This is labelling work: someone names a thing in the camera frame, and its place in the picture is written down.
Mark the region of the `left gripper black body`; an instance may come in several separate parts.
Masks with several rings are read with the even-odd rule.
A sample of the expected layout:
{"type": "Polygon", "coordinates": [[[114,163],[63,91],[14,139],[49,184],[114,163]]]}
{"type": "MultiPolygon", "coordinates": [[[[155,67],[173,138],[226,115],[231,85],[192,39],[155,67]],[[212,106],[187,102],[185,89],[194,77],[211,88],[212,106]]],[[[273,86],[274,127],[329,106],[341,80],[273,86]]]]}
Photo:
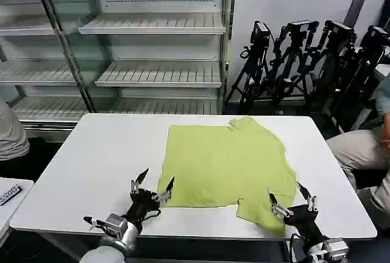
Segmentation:
{"type": "Polygon", "coordinates": [[[126,220],[133,224],[139,233],[143,230],[143,222],[161,214],[158,194],[145,189],[139,189],[138,193],[131,193],[132,205],[126,212],[126,220]]]}

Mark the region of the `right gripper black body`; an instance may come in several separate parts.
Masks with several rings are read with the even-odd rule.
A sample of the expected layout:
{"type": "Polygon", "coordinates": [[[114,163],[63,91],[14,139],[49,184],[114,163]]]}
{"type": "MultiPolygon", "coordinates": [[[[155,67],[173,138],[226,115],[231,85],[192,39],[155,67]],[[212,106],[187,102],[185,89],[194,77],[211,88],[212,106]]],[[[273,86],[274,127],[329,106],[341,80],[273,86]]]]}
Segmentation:
{"type": "Polygon", "coordinates": [[[293,214],[284,217],[285,225],[293,226],[303,237],[303,246],[312,247],[328,239],[316,225],[317,211],[309,211],[307,205],[298,205],[288,208],[293,214]]]}

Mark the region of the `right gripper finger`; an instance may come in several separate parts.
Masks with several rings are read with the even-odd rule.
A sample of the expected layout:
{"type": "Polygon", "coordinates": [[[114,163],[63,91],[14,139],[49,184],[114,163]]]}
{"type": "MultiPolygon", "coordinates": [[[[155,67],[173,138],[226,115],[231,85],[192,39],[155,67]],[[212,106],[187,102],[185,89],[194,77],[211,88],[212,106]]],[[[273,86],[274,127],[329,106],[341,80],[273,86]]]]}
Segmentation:
{"type": "Polygon", "coordinates": [[[302,194],[303,198],[307,202],[308,210],[309,211],[317,211],[316,207],[316,196],[312,196],[309,192],[309,190],[304,187],[302,184],[297,183],[300,193],[302,194]]]}
{"type": "Polygon", "coordinates": [[[269,194],[269,199],[271,202],[271,210],[272,213],[277,217],[291,217],[293,215],[293,212],[283,207],[282,205],[279,205],[275,195],[273,193],[269,194]]]}

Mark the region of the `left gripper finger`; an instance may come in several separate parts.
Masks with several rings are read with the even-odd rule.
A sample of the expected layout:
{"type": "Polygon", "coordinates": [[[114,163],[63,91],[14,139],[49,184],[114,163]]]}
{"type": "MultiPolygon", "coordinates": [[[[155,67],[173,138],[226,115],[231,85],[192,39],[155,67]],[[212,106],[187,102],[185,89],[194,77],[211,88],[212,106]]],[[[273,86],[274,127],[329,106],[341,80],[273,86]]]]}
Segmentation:
{"type": "Polygon", "coordinates": [[[174,186],[174,180],[175,177],[172,177],[163,192],[153,195],[152,201],[159,205],[165,205],[172,198],[172,189],[174,186]]]}
{"type": "Polygon", "coordinates": [[[149,169],[146,169],[145,171],[140,173],[139,176],[137,176],[137,178],[135,180],[132,180],[130,182],[130,194],[131,195],[135,195],[135,194],[139,193],[140,185],[144,181],[148,171],[149,171],[149,169]]]}

